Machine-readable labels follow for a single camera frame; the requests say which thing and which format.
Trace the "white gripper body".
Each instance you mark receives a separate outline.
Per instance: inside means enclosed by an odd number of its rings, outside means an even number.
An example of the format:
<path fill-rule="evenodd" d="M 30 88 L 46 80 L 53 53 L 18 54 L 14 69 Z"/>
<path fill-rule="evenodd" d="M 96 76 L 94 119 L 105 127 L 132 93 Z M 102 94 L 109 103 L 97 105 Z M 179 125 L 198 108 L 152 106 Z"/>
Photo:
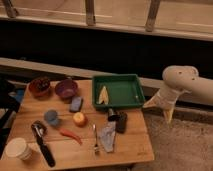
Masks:
<path fill-rule="evenodd" d="M 168 87 L 161 88 L 157 92 L 158 106 L 164 110 L 170 110 L 175 106 L 176 101 L 178 100 L 180 95 L 181 95 L 180 91 Z"/>

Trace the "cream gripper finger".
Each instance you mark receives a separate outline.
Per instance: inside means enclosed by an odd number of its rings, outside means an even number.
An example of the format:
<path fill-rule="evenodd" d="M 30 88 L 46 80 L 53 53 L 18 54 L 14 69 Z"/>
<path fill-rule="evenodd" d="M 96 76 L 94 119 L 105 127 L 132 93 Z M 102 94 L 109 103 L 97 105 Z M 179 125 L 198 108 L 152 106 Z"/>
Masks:
<path fill-rule="evenodd" d="M 173 108 L 164 111 L 164 116 L 167 123 L 170 123 L 172 121 L 173 113 L 174 113 Z"/>
<path fill-rule="evenodd" d="M 154 95 L 151 99 L 146 101 L 143 105 L 144 108 L 150 108 L 150 107 L 159 107 L 160 106 L 160 98 L 157 95 Z"/>

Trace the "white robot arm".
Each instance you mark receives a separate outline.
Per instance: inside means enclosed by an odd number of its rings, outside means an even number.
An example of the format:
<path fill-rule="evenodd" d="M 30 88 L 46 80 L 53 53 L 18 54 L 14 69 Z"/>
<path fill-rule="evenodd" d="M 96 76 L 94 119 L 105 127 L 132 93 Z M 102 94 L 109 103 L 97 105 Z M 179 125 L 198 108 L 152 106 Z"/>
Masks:
<path fill-rule="evenodd" d="M 178 98 L 184 93 L 192 93 L 213 104 L 213 79 L 199 76 L 194 66 L 168 66 L 162 73 L 163 85 L 146 101 L 144 108 L 159 107 L 167 123 L 173 118 Z"/>

